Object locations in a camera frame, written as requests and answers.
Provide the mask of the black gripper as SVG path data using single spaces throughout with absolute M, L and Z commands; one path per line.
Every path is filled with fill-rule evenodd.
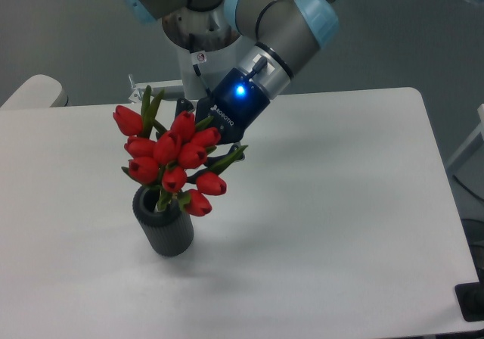
M 214 116 L 209 127 L 216 127 L 221 139 L 218 145 L 239 142 L 249 125 L 267 108 L 270 100 L 254 83 L 246 81 L 244 74 L 233 68 L 211 91 L 197 102 L 196 112 L 191 101 L 179 98 L 176 102 L 175 121 L 194 120 L 199 123 Z M 245 158 L 245 145 L 233 144 L 228 153 L 208 157 L 204 166 L 229 166 Z

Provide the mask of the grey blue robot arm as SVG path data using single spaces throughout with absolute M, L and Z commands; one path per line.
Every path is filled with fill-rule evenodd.
M 210 118 L 241 160 L 240 140 L 270 101 L 335 35 L 338 0 L 124 0 L 143 23 L 160 22 L 175 47 L 178 110 Z

